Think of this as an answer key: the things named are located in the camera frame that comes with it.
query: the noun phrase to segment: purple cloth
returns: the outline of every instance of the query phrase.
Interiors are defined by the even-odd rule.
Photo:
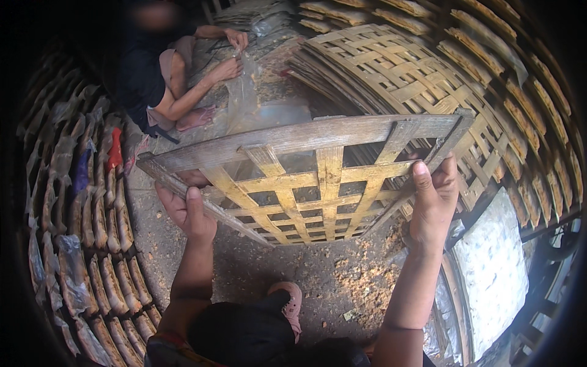
[[[87,187],[88,177],[87,177],[87,161],[90,159],[90,154],[92,153],[91,149],[86,149],[82,153],[82,156],[77,163],[77,167],[75,170],[75,177],[73,178],[73,195],[77,195],[77,193],[81,190],[84,190]]]

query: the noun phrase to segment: hand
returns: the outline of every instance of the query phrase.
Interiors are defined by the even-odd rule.
[[[242,61],[241,57],[237,56],[235,58],[229,58],[225,61],[222,61],[210,73],[208,73],[207,76],[211,78],[214,84],[216,84],[222,80],[236,78],[241,73]]]
[[[457,160],[449,153],[432,176],[423,162],[414,163],[412,172],[417,194],[410,235],[422,250],[437,251],[457,205]]]
[[[216,235],[216,219],[204,210],[202,195],[197,187],[188,188],[187,202],[159,182],[155,182],[155,189],[171,220],[189,239],[212,243]]]
[[[234,49],[237,50],[239,55],[245,50],[245,48],[247,48],[249,44],[249,37],[245,32],[235,31],[234,29],[227,28],[224,30],[224,33],[226,34],[226,38],[228,38],[230,44],[234,46]]]

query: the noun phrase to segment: red cloth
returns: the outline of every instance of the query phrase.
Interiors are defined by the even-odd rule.
[[[122,150],[120,149],[120,134],[122,131],[115,127],[112,130],[112,147],[108,151],[108,162],[106,163],[106,172],[110,172],[111,169],[116,168],[119,164],[122,164]]]

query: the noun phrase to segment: bamboo lattice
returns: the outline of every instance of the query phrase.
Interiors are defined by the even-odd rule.
[[[471,210],[509,143],[501,117],[450,65],[386,25],[331,32],[302,45],[292,76],[335,102],[350,100],[363,113],[452,113],[471,109],[475,122],[455,154],[461,202]],[[408,149],[430,148],[413,140]]]
[[[219,220],[251,238],[271,244],[335,241],[363,234],[389,217],[413,193],[413,185],[382,190],[384,180],[410,174],[415,162],[396,161],[411,139],[442,139],[424,160],[436,169],[444,156],[463,138],[473,119],[468,111],[456,115],[393,115],[344,117],[293,126],[235,134],[154,156],[142,154],[137,165],[179,195],[187,189],[174,173],[199,169],[213,188],[203,190],[205,205]],[[383,142],[374,164],[348,167],[345,147]],[[316,169],[287,173],[279,154],[314,151]],[[252,162],[264,177],[234,180],[225,163]],[[345,183],[365,182],[358,194],[341,194]],[[319,198],[297,200],[294,190],[317,187]],[[260,205],[251,195],[273,191],[279,204]],[[224,196],[238,208],[222,209],[212,202]],[[373,205],[386,200],[387,207]],[[341,211],[341,206],[352,209]],[[279,215],[282,219],[274,220]],[[250,217],[252,223],[239,218]]]

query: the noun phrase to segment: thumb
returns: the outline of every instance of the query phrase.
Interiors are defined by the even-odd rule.
[[[202,194],[197,187],[190,187],[187,189],[185,206],[187,207],[187,215],[191,228],[195,229],[201,225],[204,220],[204,203],[202,202]]]
[[[434,185],[432,185],[432,176],[430,175],[430,171],[426,164],[422,161],[414,163],[412,166],[412,172],[418,196],[424,201],[436,196],[436,189],[434,188]]]

